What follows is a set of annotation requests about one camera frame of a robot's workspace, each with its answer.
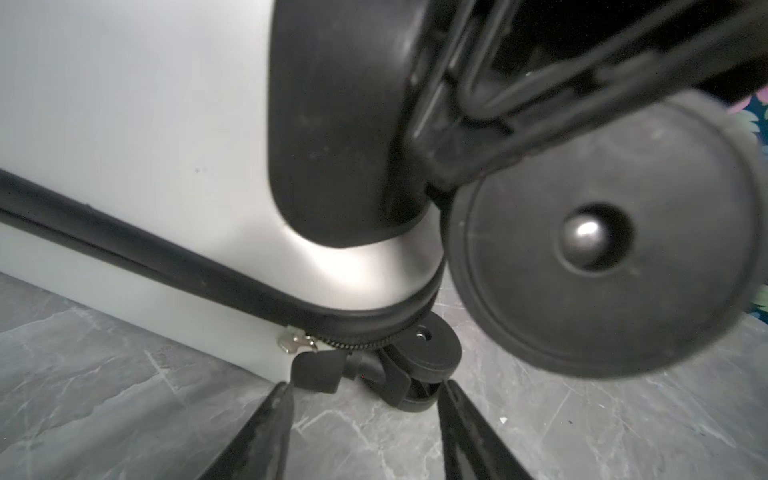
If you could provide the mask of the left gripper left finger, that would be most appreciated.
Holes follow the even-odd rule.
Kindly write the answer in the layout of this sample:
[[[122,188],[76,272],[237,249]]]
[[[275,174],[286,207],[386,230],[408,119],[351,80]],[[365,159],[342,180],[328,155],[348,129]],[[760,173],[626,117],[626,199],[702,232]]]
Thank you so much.
[[[278,383],[198,479],[282,479],[294,418],[291,383]]]

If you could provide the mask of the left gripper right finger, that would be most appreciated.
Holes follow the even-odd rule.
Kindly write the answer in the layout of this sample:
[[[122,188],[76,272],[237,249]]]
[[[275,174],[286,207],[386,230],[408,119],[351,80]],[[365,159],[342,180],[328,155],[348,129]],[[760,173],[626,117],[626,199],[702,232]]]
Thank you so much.
[[[457,382],[441,385],[438,413],[446,479],[533,479]]]

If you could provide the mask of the white hard-shell suitcase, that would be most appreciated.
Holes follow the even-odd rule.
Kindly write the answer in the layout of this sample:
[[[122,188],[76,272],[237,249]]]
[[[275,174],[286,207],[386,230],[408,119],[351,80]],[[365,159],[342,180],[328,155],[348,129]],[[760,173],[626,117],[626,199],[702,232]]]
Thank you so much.
[[[272,382],[431,406],[445,276],[642,375],[767,277],[763,1],[5,1],[1,270]]]

